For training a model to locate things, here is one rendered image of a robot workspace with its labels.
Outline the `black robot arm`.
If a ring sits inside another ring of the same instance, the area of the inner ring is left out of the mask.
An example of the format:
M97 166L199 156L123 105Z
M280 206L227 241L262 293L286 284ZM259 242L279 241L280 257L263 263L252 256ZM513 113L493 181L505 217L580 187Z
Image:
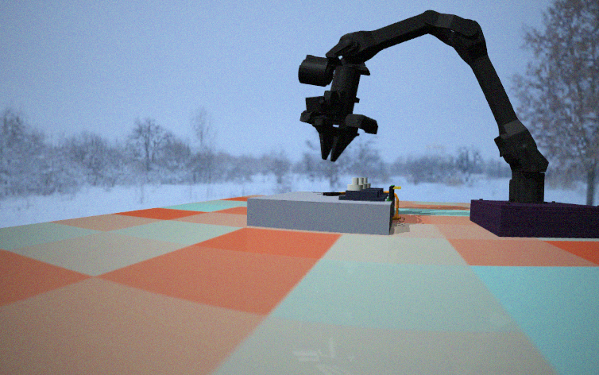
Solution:
M377 30L347 33L327 52L327 58L306 55L299 66L299 82L326 87L332 81L331 86L357 92L360 76L370 75L365 66L367 60L384 48L428 33L455 49L471 67L484 92L500 134L494 141L500 157L512 170L508 201L547 203L544 202L545 173L542 172L547 171L549 162L537 149L528 129L518 120L489 59L484 34L476 21L427 10ZM305 97L307 113L336 110L342 114L344 102L340 94L341 90L324 91L324 96Z

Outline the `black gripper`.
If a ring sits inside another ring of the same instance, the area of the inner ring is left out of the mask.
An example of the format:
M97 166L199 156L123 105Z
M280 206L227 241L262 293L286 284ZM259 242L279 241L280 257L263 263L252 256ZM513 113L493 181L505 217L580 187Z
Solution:
M344 87L330 87L330 91L341 90L344 107L343 113L336 110L326 112L301 113L300 121L312 124L318 133L321 145L322 159L326 160L331 151L330 160L335 162L349 143L360 134L358 128L366 133L377 134L377 120L363 114L353 114L354 103L360 101L357 92ZM334 126L333 126L334 125Z

